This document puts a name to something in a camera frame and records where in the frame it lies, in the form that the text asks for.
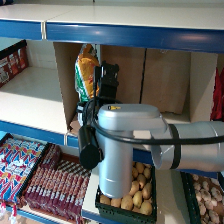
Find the blue shelf label strip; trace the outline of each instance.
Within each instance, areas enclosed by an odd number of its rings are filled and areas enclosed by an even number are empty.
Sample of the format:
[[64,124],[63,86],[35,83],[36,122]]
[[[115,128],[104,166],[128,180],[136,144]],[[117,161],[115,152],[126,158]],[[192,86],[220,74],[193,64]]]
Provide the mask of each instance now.
[[47,22],[46,32],[51,41],[224,53],[224,30]]
[[[8,212],[12,212],[12,208],[10,206],[6,206],[6,210]],[[25,212],[23,210],[20,210],[20,209],[17,209],[17,214],[20,215],[20,216],[23,216],[27,219],[32,219],[34,221],[37,221],[37,222],[40,222],[40,223],[44,223],[44,224],[60,224],[59,222],[54,222],[54,221],[51,221],[49,219],[45,219],[45,218],[42,218],[38,215],[34,215],[32,213],[29,213],[29,212]]]
[[0,37],[42,40],[41,22],[0,20]]
[[42,141],[64,145],[64,135],[23,125],[0,121],[0,130],[11,134],[22,135]]

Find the store shelf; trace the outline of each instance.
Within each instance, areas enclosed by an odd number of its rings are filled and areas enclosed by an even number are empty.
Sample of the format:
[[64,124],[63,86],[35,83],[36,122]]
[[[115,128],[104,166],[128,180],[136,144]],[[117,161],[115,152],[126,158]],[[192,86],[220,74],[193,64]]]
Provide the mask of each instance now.
[[223,9],[224,4],[77,5],[47,21],[47,39],[222,53]]
[[[102,218],[98,209],[95,207],[95,197],[98,184],[99,171],[98,168],[95,168],[92,171],[87,188],[82,207],[82,216],[87,219],[94,219],[100,223],[115,224],[117,222]],[[158,206],[157,224],[190,223],[183,185],[179,172],[156,170],[156,190]]]
[[52,69],[25,69],[0,89],[0,130],[56,144],[67,132],[57,76]]
[[15,4],[0,7],[0,36],[41,40],[45,21],[70,11],[69,6]]
[[[10,206],[7,206],[6,210],[12,212]],[[44,224],[69,224],[69,222],[63,222],[61,219],[34,212],[28,206],[24,206],[23,209],[17,209],[17,214]]]

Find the green crate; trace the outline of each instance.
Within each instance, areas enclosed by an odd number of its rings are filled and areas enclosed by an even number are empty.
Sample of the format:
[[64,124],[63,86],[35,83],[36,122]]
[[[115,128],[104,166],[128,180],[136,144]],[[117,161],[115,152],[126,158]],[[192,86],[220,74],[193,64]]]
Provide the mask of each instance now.
[[200,210],[196,199],[192,176],[188,173],[181,172],[181,178],[191,224],[201,224]]
[[144,215],[121,208],[116,208],[110,205],[105,205],[100,203],[100,195],[102,194],[100,188],[98,187],[96,193],[95,206],[99,209],[100,216],[111,219],[116,222],[126,223],[126,224],[153,224],[157,220],[157,204],[156,204],[156,178],[155,178],[155,167],[152,166],[151,169],[151,179],[152,179],[152,214]]

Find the red box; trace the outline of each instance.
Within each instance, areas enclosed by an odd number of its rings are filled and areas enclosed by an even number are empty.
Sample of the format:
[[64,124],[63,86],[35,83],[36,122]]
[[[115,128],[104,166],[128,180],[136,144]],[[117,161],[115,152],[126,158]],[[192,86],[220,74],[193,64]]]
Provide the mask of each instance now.
[[22,40],[0,51],[0,88],[28,67],[26,46]]

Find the plastic bag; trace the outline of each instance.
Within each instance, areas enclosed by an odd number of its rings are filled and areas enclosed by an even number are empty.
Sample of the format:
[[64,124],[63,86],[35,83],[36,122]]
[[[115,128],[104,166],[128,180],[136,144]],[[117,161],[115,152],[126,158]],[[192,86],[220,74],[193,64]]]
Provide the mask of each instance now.
[[84,44],[75,62],[75,89],[81,102],[87,102],[93,97],[95,66],[99,66],[96,51],[91,44]]

